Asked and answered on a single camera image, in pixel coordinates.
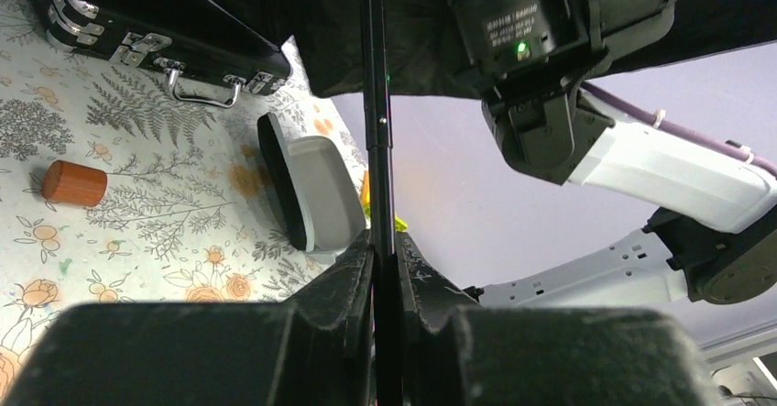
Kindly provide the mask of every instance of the white wall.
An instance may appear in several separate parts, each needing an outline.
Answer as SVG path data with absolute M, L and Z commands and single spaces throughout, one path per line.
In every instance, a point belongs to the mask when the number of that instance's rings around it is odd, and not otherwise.
M 777 45 L 598 81 L 667 120 L 777 159 Z M 364 146 L 361 95 L 334 98 Z M 397 211 L 426 258 L 466 287 L 523 278 L 593 252 L 641 227 L 655 206 L 613 192 L 557 187 L 502 160 L 476 101 L 392 98 Z M 777 289 L 716 307 L 677 302 L 701 343 L 777 319 Z

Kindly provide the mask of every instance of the brown cylinder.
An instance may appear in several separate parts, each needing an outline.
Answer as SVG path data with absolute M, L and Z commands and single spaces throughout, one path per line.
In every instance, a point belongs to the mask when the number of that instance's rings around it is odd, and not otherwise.
M 46 171 L 41 194 L 53 202 L 94 207 L 103 199 L 107 187 L 105 171 L 57 160 Z

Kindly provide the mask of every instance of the open container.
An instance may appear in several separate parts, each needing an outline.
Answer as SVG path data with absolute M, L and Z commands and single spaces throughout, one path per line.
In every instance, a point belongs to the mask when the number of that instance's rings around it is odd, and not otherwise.
M 340 151 L 322 136 L 287 142 L 273 113 L 258 119 L 257 132 L 291 245 L 332 261 L 367 227 Z

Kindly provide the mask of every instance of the yellow object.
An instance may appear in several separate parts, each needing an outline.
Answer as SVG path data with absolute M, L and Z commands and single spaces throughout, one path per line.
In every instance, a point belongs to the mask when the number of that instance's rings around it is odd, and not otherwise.
M 362 193 L 359 197 L 362 202 L 362 209 L 365 211 L 365 215 L 369 218 L 369 171 L 365 170 L 364 183 L 362 184 Z M 394 227 L 397 232 L 404 232 L 408 230 L 408 224 L 402 221 L 401 218 L 394 215 Z

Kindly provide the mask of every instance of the table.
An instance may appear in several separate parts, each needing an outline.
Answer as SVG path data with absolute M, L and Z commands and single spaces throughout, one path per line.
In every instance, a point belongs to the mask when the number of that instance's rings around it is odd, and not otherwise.
M 294 75 L 275 95 L 182 104 L 160 75 L 50 47 L 26 0 L 0 0 L 0 396 L 73 304 L 277 301 L 323 270 L 282 232 L 257 118 L 274 112 L 287 139 L 329 137 L 356 187 L 366 164 L 293 42 L 283 50 Z M 108 172 L 103 201 L 44 200 L 55 159 Z

